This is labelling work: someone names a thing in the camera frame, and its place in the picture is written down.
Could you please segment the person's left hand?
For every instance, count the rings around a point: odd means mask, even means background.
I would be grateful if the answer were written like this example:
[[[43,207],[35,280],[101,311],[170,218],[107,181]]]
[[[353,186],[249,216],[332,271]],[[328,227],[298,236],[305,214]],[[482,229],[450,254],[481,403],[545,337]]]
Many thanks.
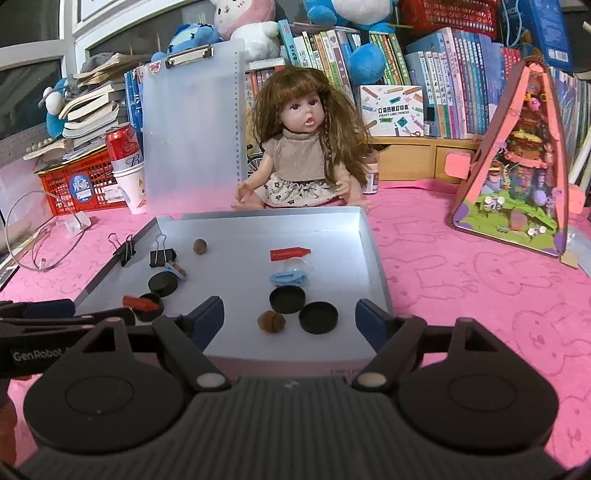
[[[13,466],[16,462],[15,428],[18,422],[15,405],[9,396],[1,398],[0,408],[0,458]]]

